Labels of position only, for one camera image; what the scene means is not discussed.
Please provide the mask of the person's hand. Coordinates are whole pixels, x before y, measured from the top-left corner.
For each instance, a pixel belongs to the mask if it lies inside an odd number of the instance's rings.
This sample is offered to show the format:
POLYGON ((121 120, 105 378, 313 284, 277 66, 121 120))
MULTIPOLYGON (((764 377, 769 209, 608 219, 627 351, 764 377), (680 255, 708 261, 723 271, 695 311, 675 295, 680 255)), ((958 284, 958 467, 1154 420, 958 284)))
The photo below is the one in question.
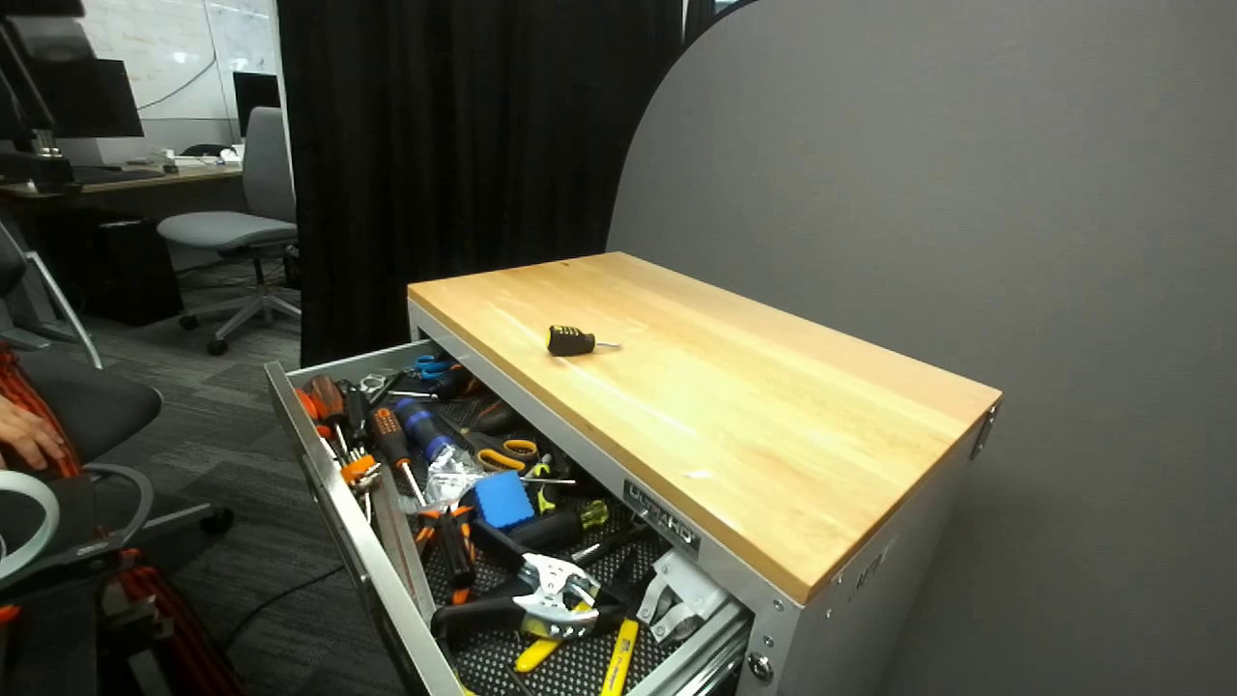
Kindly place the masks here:
POLYGON ((33 411, 0 400, 0 464, 47 473, 65 455, 62 432, 33 411))

